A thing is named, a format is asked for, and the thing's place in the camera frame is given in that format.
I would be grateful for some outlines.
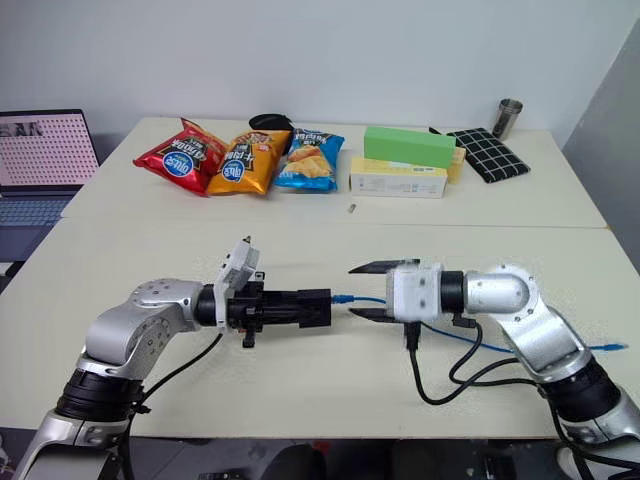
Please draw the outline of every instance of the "red chip bag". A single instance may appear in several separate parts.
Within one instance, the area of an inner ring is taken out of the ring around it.
[[[182,132],[135,159],[133,164],[206,197],[207,185],[222,163],[227,144],[195,123],[181,120]]]

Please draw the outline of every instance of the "blue chip bag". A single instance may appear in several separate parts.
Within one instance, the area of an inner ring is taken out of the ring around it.
[[[287,161],[276,177],[279,187],[335,190],[338,152],[344,138],[296,128]]]

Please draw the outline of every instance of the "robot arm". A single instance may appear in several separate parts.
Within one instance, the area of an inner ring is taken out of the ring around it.
[[[351,309],[365,318],[431,324],[444,313],[454,319],[463,312],[486,314],[502,327],[570,438],[600,455],[640,458],[637,405],[609,379],[562,315],[545,304],[535,278],[525,270],[500,265],[489,273],[464,274],[413,260],[373,262],[350,273],[386,274],[386,308]],[[621,471],[605,470],[606,476]],[[576,472],[567,469],[579,478]]]
[[[250,240],[241,240],[227,255],[214,284],[166,278],[147,282],[96,319],[71,379],[27,448],[15,480],[116,478],[121,459],[114,450],[144,399],[142,381],[178,333],[203,326],[244,330],[243,346],[251,348],[264,325],[331,324],[329,289],[264,290],[264,273],[255,271],[259,252]]]

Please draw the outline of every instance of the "laptop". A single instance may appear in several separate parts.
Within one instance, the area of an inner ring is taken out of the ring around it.
[[[82,110],[0,112],[0,262],[26,260],[98,166]]]

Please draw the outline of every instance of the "blue cable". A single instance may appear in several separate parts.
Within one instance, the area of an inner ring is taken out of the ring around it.
[[[331,297],[331,303],[352,303],[352,302],[358,302],[358,301],[387,303],[384,299],[376,298],[376,297],[356,297],[354,295],[334,295],[333,297]],[[456,335],[455,333],[445,332],[444,330],[439,330],[432,326],[429,326],[429,329],[432,330],[433,332],[439,333],[440,335],[444,335],[445,337],[455,338],[457,340],[462,340],[463,342],[467,342],[467,343],[475,343],[475,340],[472,340],[467,337],[463,337],[462,335]],[[495,345],[490,345],[488,343],[481,343],[480,346],[488,350],[493,350],[494,352],[513,354],[513,350],[510,350],[508,348],[503,348],[503,347],[497,347]],[[625,345],[624,343],[606,343],[604,345],[589,346],[591,350],[598,350],[601,352],[615,352],[618,350],[624,350],[625,348],[628,348],[628,347],[629,345]]]

